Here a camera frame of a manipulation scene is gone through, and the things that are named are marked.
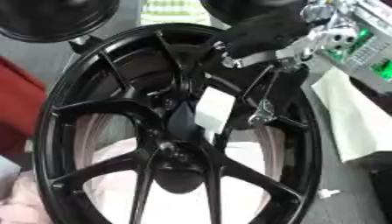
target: pink fabric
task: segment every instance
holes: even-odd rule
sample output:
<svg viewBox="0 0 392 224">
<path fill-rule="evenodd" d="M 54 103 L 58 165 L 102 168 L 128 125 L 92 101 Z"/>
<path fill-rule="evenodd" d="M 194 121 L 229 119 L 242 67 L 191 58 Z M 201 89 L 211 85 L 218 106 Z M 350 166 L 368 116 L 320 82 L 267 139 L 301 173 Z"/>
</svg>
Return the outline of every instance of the pink fabric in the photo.
<svg viewBox="0 0 392 224">
<path fill-rule="evenodd" d="M 133 151 L 137 147 L 135 138 L 111 144 L 94 153 L 93 164 Z M 263 154 L 258 143 L 229 143 L 227 155 L 260 173 L 264 173 Z M 133 192 L 137 175 L 133 171 L 120 171 L 93 178 L 85 185 L 87 195 L 96 208 L 112 223 L 129 223 Z M 263 189 L 246 182 L 226 178 L 221 181 L 223 201 L 223 223 L 247 223 L 256 210 L 261 209 Z M 203 185 L 193 192 L 175 195 L 165 191 L 156 183 L 150 191 L 149 201 L 143 215 L 143 224 L 209 222 L 206 209 L 207 196 Z M 13 187 L 12 195 L 0 201 L 0 224 L 50 224 L 51 221 L 41 203 L 36 183 L 31 172 L 23 173 Z"/>
<path fill-rule="evenodd" d="M 51 223 L 39 198 L 32 171 L 23 172 L 13 186 L 11 196 L 0 201 L 0 223 Z"/>
</svg>

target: rim lip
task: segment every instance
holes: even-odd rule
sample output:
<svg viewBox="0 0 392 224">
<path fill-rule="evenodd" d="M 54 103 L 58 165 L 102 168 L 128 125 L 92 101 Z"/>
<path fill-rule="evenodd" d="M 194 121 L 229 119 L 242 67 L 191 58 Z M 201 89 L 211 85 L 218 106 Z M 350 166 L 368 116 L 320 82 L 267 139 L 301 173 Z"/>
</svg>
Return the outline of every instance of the rim lip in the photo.
<svg viewBox="0 0 392 224">
<path fill-rule="evenodd" d="M 69 224 L 64 222 L 68 221 L 69 218 L 64 215 L 63 211 L 60 210 L 59 204 L 56 203 L 56 197 L 53 193 L 53 189 L 48 181 L 46 181 L 49 179 L 49 175 L 46 171 L 47 161 L 45 159 L 41 159 L 46 155 L 46 145 L 48 142 L 47 132 L 52 125 L 53 103 L 64 103 L 64 99 L 58 99 L 60 92 L 63 92 L 63 95 L 67 95 L 67 91 L 65 89 L 69 89 L 69 87 L 75 83 L 75 80 L 79 79 L 79 77 L 83 75 L 86 67 L 90 67 L 98 60 L 97 52 L 99 52 L 101 49 L 106 49 L 108 52 L 111 52 L 121 46 L 127 45 L 129 42 L 138 39 L 135 38 L 134 35 L 143 37 L 144 32 L 151 32 L 153 29 L 160 30 L 164 28 L 172 28 L 176 31 L 185 29 L 192 32 L 203 32 L 209 35 L 212 35 L 213 32 L 219 31 L 219 29 L 213 27 L 196 24 L 155 24 L 125 31 L 115 35 L 112 38 L 109 38 L 90 52 L 82 55 L 58 80 L 52 89 L 52 92 L 49 94 L 41 109 L 41 113 L 38 119 L 38 127 L 34 137 L 33 164 L 36 178 L 38 180 L 39 194 L 43 200 L 45 209 L 50 214 L 54 223 Z M 303 115 L 303 118 L 309 122 L 308 125 L 310 127 L 309 131 L 304 134 L 304 141 L 306 143 L 305 147 L 308 149 L 307 152 L 310 152 L 310 155 L 308 155 L 308 157 L 305 159 L 306 161 L 304 161 L 307 163 L 306 167 L 308 169 L 308 174 L 305 175 L 305 184 L 303 184 L 305 185 L 303 190 L 304 199 L 300 201 L 300 204 L 295 211 L 287 213 L 291 215 L 289 215 L 289 217 L 284 217 L 282 219 L 282 223 L 299 223 L 304 218 L 310 204 L 316 195 L 321 175 L 321 142 L 319 137 L 319 127 L 317 125 L 315 115 L 312 111 L 310 103 L 307 101 L 303 93 L 301 93 L 295 100 L 295 104 L 301 106 L 298 107 L 298 111 L 301 111 L 299 114 Z"/>
<path fill-rule="evenodd" d="M 97 17 L 95 20 L 93 20 L 93 22 L 79 24 L 78 29 L 76 29 L 77 31 L 62 32 L 49 36 L 31 36 L 17 31 L 8 30 L 0 26 L 0 34 L 3 34 L 5 37 L 10 39 L 29 43 L 56 43 L 70 39 L 76 39 L 78 37 L 87 35 L 105 25 L 115 15 L 119 4 L 120 0 L 113 0 L 112 6 L 108 8 L 103 15 Z"/>
</svg>

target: screw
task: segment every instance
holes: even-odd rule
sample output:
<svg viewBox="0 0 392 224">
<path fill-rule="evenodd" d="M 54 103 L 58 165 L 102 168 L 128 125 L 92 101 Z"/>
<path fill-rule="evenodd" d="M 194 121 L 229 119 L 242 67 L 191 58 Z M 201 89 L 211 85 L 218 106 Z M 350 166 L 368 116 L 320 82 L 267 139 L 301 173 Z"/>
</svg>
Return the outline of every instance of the screw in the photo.
<svg viewBox="0 0 392 224">
<path fill-rule="evenodd" d="M 173 99 L 164 100 L 164 108 L 167 110 L 174 109 L 176 102 Z"/>
<path fill-rule="evenodd" d="M 174 149 L 174 145 L 173 145 L 172 143 L 170 143 L 170 142 L 164 142 L 164 143 L 161 143 L 161 144 L 159 145 L 159 149 L 160 149 L 161 151 L 167 150 L 167 149 L 173 150 L 173 149 Z"/>
</svg>

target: white block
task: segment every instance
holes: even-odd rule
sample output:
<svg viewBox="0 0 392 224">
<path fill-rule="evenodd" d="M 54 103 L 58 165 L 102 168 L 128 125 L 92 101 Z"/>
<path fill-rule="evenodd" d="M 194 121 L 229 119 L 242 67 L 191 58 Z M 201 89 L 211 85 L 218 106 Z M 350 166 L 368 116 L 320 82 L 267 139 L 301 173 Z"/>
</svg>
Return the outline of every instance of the white block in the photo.
<svg viewBox="0 0 392 224">
<path fill-rule="evenodd" d="M 196 106 L 195 123 L 210 133 L 221 134 L 234 105 L 234 96 L 207 87 Z"/>
</svg>

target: bolt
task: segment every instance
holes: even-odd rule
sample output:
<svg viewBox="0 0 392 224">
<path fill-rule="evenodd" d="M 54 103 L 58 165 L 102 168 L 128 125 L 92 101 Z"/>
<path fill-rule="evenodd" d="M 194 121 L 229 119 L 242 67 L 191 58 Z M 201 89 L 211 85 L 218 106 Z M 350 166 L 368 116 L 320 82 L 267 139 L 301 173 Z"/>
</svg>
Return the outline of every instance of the bolt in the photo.
<svg viewBox="0 0 392 224">
<path fill-rule="evenodd" d="M 271 102 L 268 100 L 262 100 L 262 109 L 264 109 L 266 112 L 269 112 L 271 114 L 274 113 L 274 107 L 272 106 Z"/>
<path fill-rule="evenodd" d="M 164 100 L 164 108 L 166 110 L 171 110 L 174 109 L 175 107 L 176 107 L 176 102 L 173 99 L 168 98 Z"/>
<path fill-rule="evenodd" d="M 170 143 L 170 142 L 164 142 L 164 143 L 161 143 L 161 144 L 159 145 L 159 149 L 160 149 L 161 151 L 167 150 L 167 149 L 173 150 L 173 149 L 174 149 L 174 145 L 173 145 L 172 143 Z"/>
</svg>

